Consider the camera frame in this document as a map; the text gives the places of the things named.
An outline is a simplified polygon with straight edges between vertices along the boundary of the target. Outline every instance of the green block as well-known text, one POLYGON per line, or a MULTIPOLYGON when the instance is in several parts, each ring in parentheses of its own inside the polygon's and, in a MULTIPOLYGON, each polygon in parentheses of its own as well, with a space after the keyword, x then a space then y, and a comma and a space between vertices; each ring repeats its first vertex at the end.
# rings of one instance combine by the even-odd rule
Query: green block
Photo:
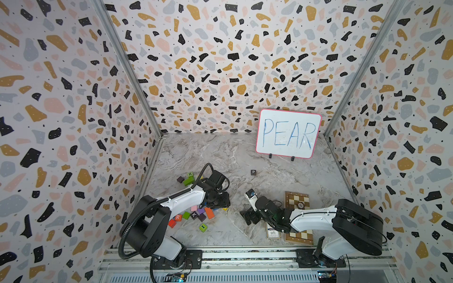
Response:
POLYGON ((195 179, 193 178, 193 176, 190 176, 189 178, 183 181, 183 184, 187 187, 188 185, 192 184, 193 181, 195 181, 195 179))
POLYGON ((205 232, 205 231, 207 230, 207 226, 206 226, 206 224, 204 224, 204 223, 203 223, 203 224, 201 224, 201 226, 200 226, 200 230, 201 230, 201 232, 203 232, 203 233, 204 233, 204 232, 205 232))
POLYGON ((190 218, 190 213, 188 213, 187 211, 184 212, 183 218, 184 218, 185 220, 188 220, 188 219, 190 218))

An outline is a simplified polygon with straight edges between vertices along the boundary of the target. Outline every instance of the whiteboard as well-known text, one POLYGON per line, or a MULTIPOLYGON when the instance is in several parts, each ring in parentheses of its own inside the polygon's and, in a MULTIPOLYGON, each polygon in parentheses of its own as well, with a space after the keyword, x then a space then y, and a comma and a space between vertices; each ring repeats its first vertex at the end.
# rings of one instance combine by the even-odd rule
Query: whiteboard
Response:
POLYGON ((321 120, 320 114, 263 109, 256 152, 311 158, 321 120))

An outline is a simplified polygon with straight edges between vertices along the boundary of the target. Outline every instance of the chessboard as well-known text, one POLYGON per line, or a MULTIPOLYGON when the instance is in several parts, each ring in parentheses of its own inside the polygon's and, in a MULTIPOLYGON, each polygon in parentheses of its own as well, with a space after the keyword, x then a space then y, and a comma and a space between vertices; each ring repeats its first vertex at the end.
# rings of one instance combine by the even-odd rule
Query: chessboard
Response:
MULTIPOLYGON (((298 192, 285 192, 285 208, 310 209, 308 195, 298 192)), ((299 233, 285 234, 285 241, 296 244, 313 245, 313 231, 306 230, 299 233)))

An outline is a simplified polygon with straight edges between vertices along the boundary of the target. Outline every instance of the black cable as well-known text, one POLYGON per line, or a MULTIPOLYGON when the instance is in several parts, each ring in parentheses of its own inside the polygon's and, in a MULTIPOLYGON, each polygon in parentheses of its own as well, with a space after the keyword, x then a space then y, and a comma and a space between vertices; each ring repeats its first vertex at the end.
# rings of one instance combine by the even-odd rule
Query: black cable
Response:
POLYGON ((349 258, 347 257, 347 254, 345 254, 346 259, 347 259, 347 265, 349 266, 349 279, 347 280, 347 283, 351 281, 351 264, 349 263, 349 258))
POLYGON ((283 205, 283 203, 281 201, 272 201, 272 202, 279 202, 280 206, 278 206, 278 207, 282 207, 282 205, 283 205))
POLYGON ((192 272, 193 262, 191 259, 186 259, 186 260, 190 260, 190 270, 189 270, 189 273, 187 273, 187 275, 189 275, 192 272))
POLYGON ((228 186, 226 188, 217 190, 217 192, 219 192, 219 193, 225 192, 230 187, 230 180, 227 177, 225 177, 225 180, 228 182, 228 186))
POLYGON ((185 189, 183 191, 175 193, 174 195, 171 195, 169 197, 165 197, 165 198, 160 199, 158 201, 152 202, 152 203, 148 204, 144 209, 142 209, 134 217, 134 219, 128 224, 128 226, 126 227, 126 229, 123 232, 123 235, 121 235, 120 243, 118 244, 118 255, 120 256, 120 258, 122 258, 122 259, 130 259, 130 258, 132 258, 132 257, 134 257, 134 256, 139 254, 138 251, 132 252, 130 254, 125 254, 124 253, 124 244, 126 243, 126 239, 127 239, 127 236, 129 235, 129 232, 130 232, 131 228, 137 223, 137 221, 141 217, 143 217, 146 213, 148 213, 148 211, 151 210, 153 207, 158 206, 159 204, 164 203, 164 202, 168 201, 169 199, 173 199, 175 197, 183 195, 183 194, 189 192, 190 190, 191 190, 191 188, 187 188, 187 189, 185 189))
POLYGON ((197 179, 195 180, 195 182, 193 182, 193 185, 190 187, 191 189, 195 188, 195 186, 197 185, 198 181, 200 181, 201 179, 201 176, 203 175, 204 173, 204 170, 206 170, 207 167, 211 167, 211 172, 214 172, 214 168, 212 167, 212 165, 210 163, 206 163, 203 167, 203 169, 200 171, 200 174, 198 174, 198 177, 197 179))
POLYGON ((187 262, 186 262, 186 260, 184 260, 184 267, 183 267, 183 269, 182 269, 181 271, 179 271, 179 272, 169 273, 169 275, 176 275, 176 274, 179 274, 179 273, 183 273, 183 271, 186 269, 186 267, 187 267, 187 262))
POLYGON ((154 278, 154 273, 153 273, 153 262, 154 262, 154 256, 151 256, 151 262, 149 263, 149 275, 151 276, 151 281, 153 283, 157 283, 156 279, 154 278))

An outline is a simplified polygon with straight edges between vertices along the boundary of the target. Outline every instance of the purple block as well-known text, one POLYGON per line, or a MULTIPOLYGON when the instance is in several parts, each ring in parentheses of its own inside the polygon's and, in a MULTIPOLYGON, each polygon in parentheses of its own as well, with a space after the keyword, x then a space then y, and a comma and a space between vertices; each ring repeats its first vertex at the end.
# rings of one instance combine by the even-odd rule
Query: purple block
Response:
POLYGON ((203 221, 206 219, 206 216, 205 216, 204 214, 200 214, 200 215, 198 216, 198 219, 199 219, 201 222, 203 222, 203 221))

